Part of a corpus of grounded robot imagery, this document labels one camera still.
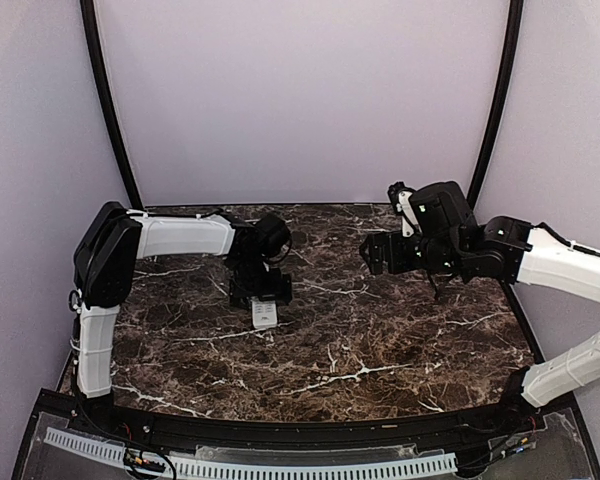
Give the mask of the white remote control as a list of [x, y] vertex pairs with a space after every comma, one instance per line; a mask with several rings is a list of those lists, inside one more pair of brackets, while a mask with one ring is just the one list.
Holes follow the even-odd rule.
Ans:
[[251, 301], [252, 325], [255, 330], [275, 328], [278, 325], [277, 306], [275, 301]]

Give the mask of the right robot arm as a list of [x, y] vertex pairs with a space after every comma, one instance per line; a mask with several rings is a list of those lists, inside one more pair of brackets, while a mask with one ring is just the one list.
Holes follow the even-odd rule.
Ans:
[[[476, 221], [460, 186], [437, 182], [418, 190], [401, 182], [388, 197], [401, 227], [370, 234], [359, 248], [371, 274], [416, 270], [468, 283], [491, 278], [560, 290], [600, 304], [600, 250], [567, 240], [546, 223], [508, 216]], [[600, 379], [600, 331], [566, 352], [510, 375], [490, 413], [501, 434], [514, 432], [554, 399]]]

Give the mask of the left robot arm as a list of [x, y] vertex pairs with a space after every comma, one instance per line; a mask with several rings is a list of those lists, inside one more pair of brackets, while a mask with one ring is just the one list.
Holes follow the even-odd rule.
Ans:
[[113, 336], [121, 305], [131, 292], [137, 261], [170, 255], [222, 258], [230, 272], [229, 301], [247, 309], [257, 329], [277, 324], [277, 309], [292, 300], [292, 281], [278, 268], [291, 248], [284, 220], [267, 214], [244, 221], [223, 210], [194, 216], [157, 215], [105, 203], [74, 255], [69, 308], [76, 315], [71, 345], [77, 355], [74, 381], [89, 400], [81, 417], [100, 436], [121, 427], [110, 394]]

